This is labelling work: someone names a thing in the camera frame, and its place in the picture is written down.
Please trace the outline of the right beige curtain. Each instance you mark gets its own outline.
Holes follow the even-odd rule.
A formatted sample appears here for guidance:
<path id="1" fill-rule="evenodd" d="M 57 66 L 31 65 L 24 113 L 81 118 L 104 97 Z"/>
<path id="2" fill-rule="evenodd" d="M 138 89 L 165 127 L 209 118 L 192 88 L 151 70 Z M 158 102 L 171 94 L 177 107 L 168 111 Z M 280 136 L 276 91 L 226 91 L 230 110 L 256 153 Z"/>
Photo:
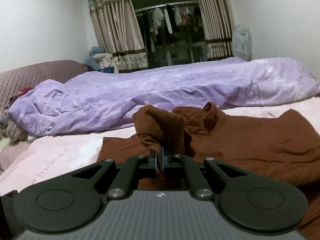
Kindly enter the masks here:
<path id="1" fill-rule="evenodd" d="M 198 0 L 202 17 L 207 59 L 217 61 L 233 56 L 232 20 L 227 0 Z"/>

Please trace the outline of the brown padded jacket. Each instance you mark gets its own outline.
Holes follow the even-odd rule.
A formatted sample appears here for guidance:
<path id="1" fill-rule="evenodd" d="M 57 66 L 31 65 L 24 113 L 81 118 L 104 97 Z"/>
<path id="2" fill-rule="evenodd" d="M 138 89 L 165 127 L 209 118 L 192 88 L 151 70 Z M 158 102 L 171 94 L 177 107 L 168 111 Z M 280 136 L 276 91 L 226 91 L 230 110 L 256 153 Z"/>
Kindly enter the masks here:
<path id="1" fill-rule="evenodd" d="M 319 239 L 319 134 L 300 113 L 277 118 L 232 116 L 213 103 L 166 111 L 147 105 L 133 115 L 130 138 L 103 140 L 98 160 L 123 163 L 151 150 L 185 154 L 196 162 L 213 157 L 298 187 L 308 200 L 299 230 Z"/>

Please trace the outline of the beige curtain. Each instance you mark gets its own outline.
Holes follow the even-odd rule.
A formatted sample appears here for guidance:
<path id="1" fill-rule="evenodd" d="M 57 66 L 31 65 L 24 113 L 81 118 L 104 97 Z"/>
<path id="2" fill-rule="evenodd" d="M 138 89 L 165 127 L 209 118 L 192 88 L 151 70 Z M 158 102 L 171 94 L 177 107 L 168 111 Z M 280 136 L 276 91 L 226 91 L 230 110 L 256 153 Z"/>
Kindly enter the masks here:
<path id="1" fill-rule="evenodd" d="M 131 0 L 88 0 L 99 47 L 112 54 L 120 73 L 148 69 L 148 57 Z"/>
<path id="2" fill-rule="evenodd" d="M 227 0 L 198 0 L 202 17 L 207 59 L 217 61 L 233 56 L 232 20 Z"/>

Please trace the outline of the clothes pile by curtain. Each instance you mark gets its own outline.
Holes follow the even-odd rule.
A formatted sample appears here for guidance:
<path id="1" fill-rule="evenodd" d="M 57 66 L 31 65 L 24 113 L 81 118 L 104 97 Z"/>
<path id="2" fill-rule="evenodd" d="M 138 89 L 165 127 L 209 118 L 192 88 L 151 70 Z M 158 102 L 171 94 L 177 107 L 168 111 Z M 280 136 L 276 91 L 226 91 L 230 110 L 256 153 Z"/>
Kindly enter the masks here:
<path id="1" fill-rule="evenodd" d="M 108 74 L 119 73 L 112 54 L 107 53 L 103 48 L 96 46 L 92 47 L 89 51 L 89 56 L 85 61 L 85 65 L 90 71 Z"/>

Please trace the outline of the mauve quilted headboard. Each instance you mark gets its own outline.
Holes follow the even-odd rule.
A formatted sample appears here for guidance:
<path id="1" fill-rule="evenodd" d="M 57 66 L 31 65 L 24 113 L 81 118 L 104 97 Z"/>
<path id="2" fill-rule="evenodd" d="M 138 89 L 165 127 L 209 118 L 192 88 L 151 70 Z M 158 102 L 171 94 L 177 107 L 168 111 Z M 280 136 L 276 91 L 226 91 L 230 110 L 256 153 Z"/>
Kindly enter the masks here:
<path id="1" fill-rule="evenodd" d="M 24 88 L 35 87 L 52 79 L 60 83 L 84 74 L 84 64 L 73 60 L 59 60 L 33 64 L 1 73 L 1 108 L 9 104 L 9 99 Z"/>

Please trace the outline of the red garment by headboard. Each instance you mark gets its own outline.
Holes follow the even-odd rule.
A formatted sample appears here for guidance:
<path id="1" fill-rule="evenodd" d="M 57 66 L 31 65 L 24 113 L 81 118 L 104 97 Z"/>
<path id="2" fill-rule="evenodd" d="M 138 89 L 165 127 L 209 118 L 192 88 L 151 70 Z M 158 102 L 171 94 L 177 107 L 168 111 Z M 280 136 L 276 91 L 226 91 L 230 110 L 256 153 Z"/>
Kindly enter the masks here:
<path id="1" fill-rule="evenodd" d="M 17 92 L 15 95 L 13 95 L 10 99 L 9 99 L 9 103 L 12 104 L 14 103 L 18 98 L 24 96 L 25 94 L 27 94 L 29 91 L 31 91 L 33 89 L 33 87 L 27 87 L 24 88 L 22 90 L 20 90 L 19 92 Z"/>

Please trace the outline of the grey clothes near pillow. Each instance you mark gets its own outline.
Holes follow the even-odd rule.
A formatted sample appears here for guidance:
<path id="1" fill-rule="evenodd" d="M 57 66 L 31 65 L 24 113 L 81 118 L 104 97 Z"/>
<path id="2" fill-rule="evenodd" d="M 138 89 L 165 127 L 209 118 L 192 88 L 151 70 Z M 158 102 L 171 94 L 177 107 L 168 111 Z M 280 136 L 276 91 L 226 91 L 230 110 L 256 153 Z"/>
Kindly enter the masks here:
<path id="1" fill-rule="evenodd" d="M 1 138 L 12 142 L 32 142 L 30 134 L 13 120 L 7 109 L 1 111 Z"/>

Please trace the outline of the pink princess blanket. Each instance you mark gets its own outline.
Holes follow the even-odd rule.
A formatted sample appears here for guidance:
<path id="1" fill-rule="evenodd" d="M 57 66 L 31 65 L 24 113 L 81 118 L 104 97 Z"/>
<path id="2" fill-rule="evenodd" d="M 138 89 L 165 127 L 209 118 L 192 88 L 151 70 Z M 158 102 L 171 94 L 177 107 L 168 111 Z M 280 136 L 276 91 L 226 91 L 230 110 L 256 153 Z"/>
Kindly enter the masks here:
<path id="1" fill-rule="evenodd" d="M 280 106 L 236 107 L 226 109 L 224 113 L 275 118 L 289 109 L 298 111 L 312 124 L 315 130 L 319 130 L 319 97 Z M 135 132 L 134 127 L 129 127 L 103 133 L 36 139 L 1 174 L 1 195 L 13 190 L 21 191 L 30 185 L 95 163 L 105 137 L 129 138 Z"/>

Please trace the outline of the left beige curtain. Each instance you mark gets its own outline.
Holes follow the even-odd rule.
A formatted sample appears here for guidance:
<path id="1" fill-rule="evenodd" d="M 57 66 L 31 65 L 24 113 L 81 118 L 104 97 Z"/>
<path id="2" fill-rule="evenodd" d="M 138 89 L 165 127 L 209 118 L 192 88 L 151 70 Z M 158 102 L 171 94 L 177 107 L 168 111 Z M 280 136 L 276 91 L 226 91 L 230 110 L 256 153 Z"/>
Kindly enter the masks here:
<path id="1" fill-rule="evenodd" d="M 120 73 L 148 69 L 148 57 L 131 0 L 88 0 L 99 47 L 112 54 Z"/>

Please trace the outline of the purple duvet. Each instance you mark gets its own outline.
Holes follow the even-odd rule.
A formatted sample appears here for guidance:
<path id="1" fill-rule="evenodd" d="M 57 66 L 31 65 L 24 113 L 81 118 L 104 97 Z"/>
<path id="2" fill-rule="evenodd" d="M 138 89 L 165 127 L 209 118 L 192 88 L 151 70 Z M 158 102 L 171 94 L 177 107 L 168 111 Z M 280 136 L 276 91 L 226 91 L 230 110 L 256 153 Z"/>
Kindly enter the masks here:
<path id="1" fill-rule="evenodd" d="M 230 57 L 132 73 L 86 72 L 60 83 L 46 80 L 9 108 L 16 124 L 37 137 L 129 127 L 152 105 L 219 108 L 274 106 L 319 94 L 319 81 L 298 60 Z"/>

